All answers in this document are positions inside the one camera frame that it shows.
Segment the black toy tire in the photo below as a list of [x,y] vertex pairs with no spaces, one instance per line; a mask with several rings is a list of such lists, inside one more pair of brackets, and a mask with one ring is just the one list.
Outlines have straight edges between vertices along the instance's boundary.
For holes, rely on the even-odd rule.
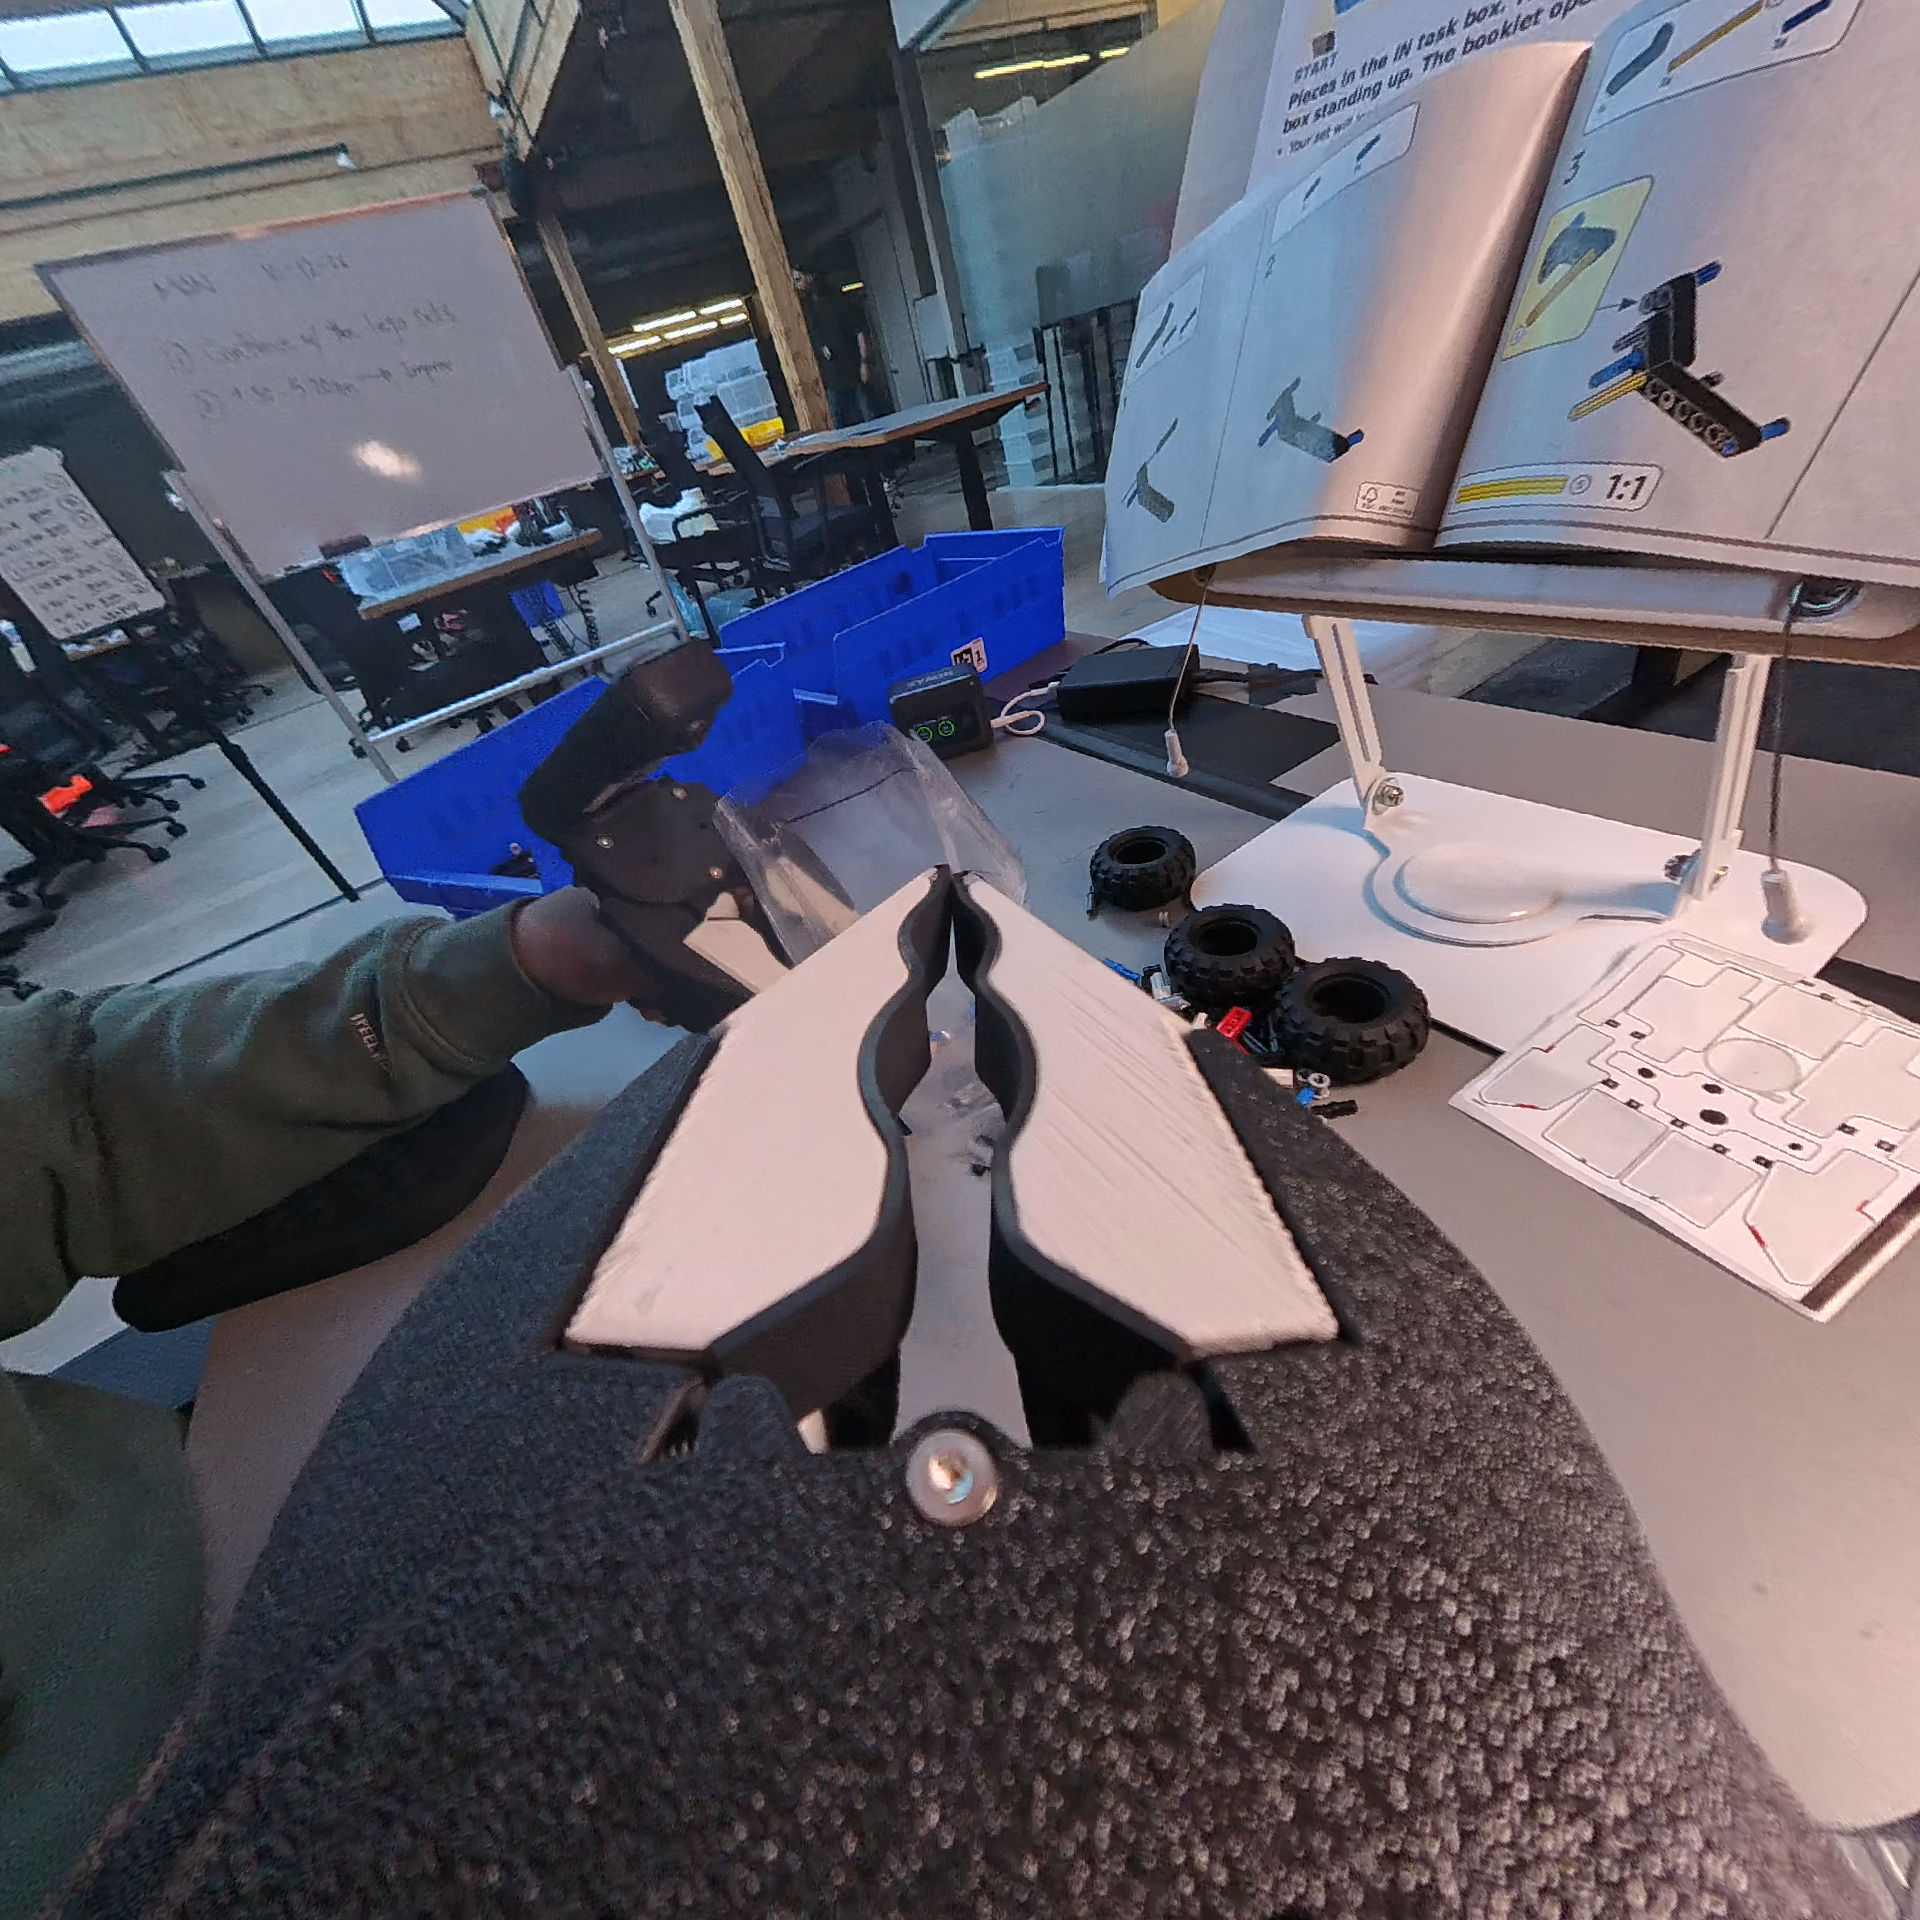
[[1107,905],[1119,913],[1158,913],[1191,901],[1195,850],[1173,826],[1127,826],[1107,838],[1088,854],[1088,905],[1095,918]]
[[1299,966],[1280,918],[1258,905],[1202,905],[1165,941],[1165,977],[1195,1010],[1268,1006]]
[[1426,1048],[1426,995],[1407,972],[1367,957],[1305,964],[1278,991],[1268,1039],[1286,1066],[1361,1088]]

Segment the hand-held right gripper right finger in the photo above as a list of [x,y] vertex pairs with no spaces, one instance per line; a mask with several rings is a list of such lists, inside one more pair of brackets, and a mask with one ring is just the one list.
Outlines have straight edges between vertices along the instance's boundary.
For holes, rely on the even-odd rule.
[[1173,1016],[978,875],[956,884],[956,971],[1005,1118],[990,1291],[1019,1364],[1210,1364],[1338,1336]]

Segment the grey desk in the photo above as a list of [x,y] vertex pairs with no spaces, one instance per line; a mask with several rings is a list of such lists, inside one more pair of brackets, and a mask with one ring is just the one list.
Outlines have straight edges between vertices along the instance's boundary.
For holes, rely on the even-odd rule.
[[[1377,691],[1413,777],[1676,833],[1706,743]],[[1087,857],[1116,826],[1179,826],[1202,866],[1263,822],[1043,739],[956,763],[1019,850],[1029,909],[1137,964],[1154,941],[1087,918]],[[1788,763],[1782,850],[1868,905],[1843,957],[1916,980],[1916,780]],[[209,1622],[229,1613],[342,1390],[417,1287],[676,1035],[617,1012],[523,1056],[535,1098],[488,1191],[389,1262],[215,1324],[183,1457],[208,1533]],[[1448,1105],[1481,1056],[1447,1031],[1338,1124],[1474,1262],[1599,1440],[1687,1630],[1772,1765],[1838,1830],[1916,1813],[1916,1247],[1831,1324],[1697,1258]],[[965,1407],[1029,1436],[986,1293],[986,1177],[914,1153],[920,1285],[897,1422]]]

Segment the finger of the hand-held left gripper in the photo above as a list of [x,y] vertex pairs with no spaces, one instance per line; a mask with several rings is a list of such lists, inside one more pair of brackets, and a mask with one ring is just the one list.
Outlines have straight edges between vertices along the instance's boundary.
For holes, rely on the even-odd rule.
[[708,909],[708,916],[687,927],[684,954],[696,959],[693,972],[718,1010],[739,1010],[790,972],[790,959],[780,957],[762,926],[743,918],[733,905]]

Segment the black digital timer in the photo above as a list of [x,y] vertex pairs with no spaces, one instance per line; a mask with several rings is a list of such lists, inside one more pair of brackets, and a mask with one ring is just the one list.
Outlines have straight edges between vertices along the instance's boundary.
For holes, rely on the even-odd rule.
[[934,759],[961,759],[994,747],[994,724],[972,664],[951,662],[894,680],[886,709],[893,728],[919,739]]

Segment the white booklet stand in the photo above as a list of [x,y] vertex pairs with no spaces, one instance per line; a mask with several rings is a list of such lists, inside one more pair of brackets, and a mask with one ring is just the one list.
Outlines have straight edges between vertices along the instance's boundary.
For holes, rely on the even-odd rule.
[[1392,771],[1353,621],[1305,617],[1332,698],[1350,780],[1332,783],[1195,875],[1195,905],[1258,905],[1305,957],[1374,957],[1407,972],[1433,1019],[1515,1048],[1574,995],[1668,936],[1810,977],[1862,927],[1857,890],[1742,850],[1772,659],[1724,676],[1697,845],[1586,812]]

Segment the person's left hand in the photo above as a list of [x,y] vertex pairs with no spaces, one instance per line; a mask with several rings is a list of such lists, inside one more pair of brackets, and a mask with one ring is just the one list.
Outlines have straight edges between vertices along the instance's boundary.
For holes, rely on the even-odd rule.
[[602,926],[600,901],[582,885],[514,905],[509,941],[514,971],[554,1004],[598,1012],[627,1004],[644,1022],[708,1031],[684,995]]

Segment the black power brick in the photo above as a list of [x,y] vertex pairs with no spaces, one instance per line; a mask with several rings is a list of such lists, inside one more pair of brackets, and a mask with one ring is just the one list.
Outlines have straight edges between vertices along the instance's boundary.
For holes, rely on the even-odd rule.
[[1195,643],[1113,646],[1076,659],[1053,684],[1063,724],[1093,728],[1125,716],[1173,724],[1192,691]]

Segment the person's left forearm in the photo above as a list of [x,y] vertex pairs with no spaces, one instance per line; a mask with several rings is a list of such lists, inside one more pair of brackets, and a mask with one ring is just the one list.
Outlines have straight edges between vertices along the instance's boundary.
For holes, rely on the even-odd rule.
[[2,1010],[2,1336],[602,1016],[535,987],[512,936],[512,909],[404,918],[298,966]]

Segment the building instruction booklet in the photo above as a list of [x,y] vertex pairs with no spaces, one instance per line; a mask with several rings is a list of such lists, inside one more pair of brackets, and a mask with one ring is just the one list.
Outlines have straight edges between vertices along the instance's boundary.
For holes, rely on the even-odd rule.
[[1226,3],[1108,592],[1916,664],[1916,3]]

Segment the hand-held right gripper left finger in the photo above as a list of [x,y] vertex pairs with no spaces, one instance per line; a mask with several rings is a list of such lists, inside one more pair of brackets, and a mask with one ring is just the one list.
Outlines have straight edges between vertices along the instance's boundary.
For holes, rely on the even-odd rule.
[[914,1306],[901,1105],[929,1064],[951,872],[728,1016],[567,1324],[696,1372],[876,1372]]

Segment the black office chair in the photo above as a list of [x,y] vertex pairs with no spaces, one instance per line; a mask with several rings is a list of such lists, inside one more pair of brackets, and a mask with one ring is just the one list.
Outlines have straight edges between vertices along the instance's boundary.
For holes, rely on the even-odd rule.
[[2,866],[2,905],[15,913],[2,926],[2,982],[15,999],[28,992],[15,954],[59,921],[61,875],[103,866],[110,854],[166,864],[173,850],[147,831],[188,838],[173,785],[204,791],[199,777],[113,771],[94,734],[23,672],[13,631],[2,631],[2,840],[19,847]]

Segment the white sticker sheet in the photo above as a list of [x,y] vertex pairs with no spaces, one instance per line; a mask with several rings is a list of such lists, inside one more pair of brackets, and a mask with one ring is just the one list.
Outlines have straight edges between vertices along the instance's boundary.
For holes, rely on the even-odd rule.
[[1727,946],[1641,946],[1453,1111],[1814,1320],[1916,1241],[1916,1025]]

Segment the white whiteboard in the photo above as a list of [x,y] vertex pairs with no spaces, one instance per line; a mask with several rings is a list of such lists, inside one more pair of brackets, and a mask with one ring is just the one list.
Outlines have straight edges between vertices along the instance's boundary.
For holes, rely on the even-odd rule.
[[35,277],[181,462],[166,485],[386,783],[386,743],[567,664],[366,734],[266,582],[602,476],[659,621],[573,664],[687,643],[587,384],[560,366],[486,191],[49,261]]

